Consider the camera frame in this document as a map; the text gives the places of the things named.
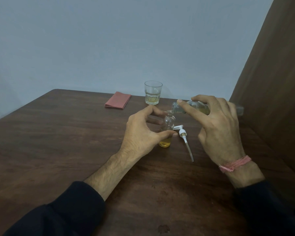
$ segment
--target wall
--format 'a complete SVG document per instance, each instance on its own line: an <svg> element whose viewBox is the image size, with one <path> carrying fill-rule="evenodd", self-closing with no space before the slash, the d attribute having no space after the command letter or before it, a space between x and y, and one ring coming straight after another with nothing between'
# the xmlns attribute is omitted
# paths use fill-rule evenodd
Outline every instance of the wall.
<svg viewBox="0 0 295 236"><path fill-rule="evenodd" d="M54 88L229 99L273 0L0 0L0 117Z"/></svg>
<svg viewBox="0 0 295 236"><path fill-rule="evenodd" d="M231 101L295 171L295 0L274 0Z"/></svg>

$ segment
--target hairy forearm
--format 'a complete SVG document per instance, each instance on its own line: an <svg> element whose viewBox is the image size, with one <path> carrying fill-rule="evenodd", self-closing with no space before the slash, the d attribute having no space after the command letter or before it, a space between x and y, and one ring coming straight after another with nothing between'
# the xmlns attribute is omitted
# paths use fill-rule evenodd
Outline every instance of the hairy forearm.
<svg viewBox="0 0 295 236"><path fill-rule="evenodd" d="M122 177L137 162L137 158L118 152L84 182L93 187L106 200Z"/></svg>
<svg viewBox="0 0 295 236"><path fill-rule="evenodd" d="M256 163L250 161L233 172L225 173L235 188L253 185L265 179Z"/></svg>

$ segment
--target sleeve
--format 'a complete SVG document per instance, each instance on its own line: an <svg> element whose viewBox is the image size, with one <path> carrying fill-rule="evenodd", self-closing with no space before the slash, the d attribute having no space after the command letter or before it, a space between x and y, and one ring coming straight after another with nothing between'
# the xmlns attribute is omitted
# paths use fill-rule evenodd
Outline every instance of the sleeve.
<svg viewBox="0 0 295 236"><path fill-rule="evenodd" d="M267 181L240 188L234 196L252 235L295 235L295 210L275 195Z"/></svg>
<svg viewBox="0 0 295 236"><path fill-rule="evenodd" d="M24 215L4 236L90 235L104 212L102 197L87 183L76 181L55 201Z"/></svg>

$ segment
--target light blue wall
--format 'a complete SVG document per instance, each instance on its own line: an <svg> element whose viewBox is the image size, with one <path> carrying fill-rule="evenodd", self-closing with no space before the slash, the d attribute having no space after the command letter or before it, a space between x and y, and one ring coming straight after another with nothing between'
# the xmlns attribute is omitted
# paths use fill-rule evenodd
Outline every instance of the light blue wall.
<svg viewBox="0 0 295 236"><path fill-rule="evenodd" d="M55 89L229 99L273 0L0 0L0 117Z"/></svg>

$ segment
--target clear bottle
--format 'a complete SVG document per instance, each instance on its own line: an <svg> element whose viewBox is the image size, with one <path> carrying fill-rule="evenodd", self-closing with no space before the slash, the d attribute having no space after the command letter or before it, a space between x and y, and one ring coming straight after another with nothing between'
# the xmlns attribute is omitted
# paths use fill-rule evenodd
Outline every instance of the clear bottle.
<svg viewBox="0 0 295 236"><path fill-rule="evenodd" d="M169 110L167 111L167 115L165 116L163 123L161 125L161 131L166 130L173 130L175 126L175 117L173 116L173 111ZM159 145L161 147L169 147L171 142L171 138L167 138L161 142L159 142Z"/></svg>
<svg viewBox="0 0 295 236"><path fill-rule="evenodd" d="M195 108L196 110L209 115L210 109L206 103L202 103L200 101L188 101L187 102L191 107ZM244 114L244 107L240 105L236 105L237 116L242 116ZM173 114L175 113L186 113L185 110L178 105L178 103L174 102L172 107Z"/></svg>

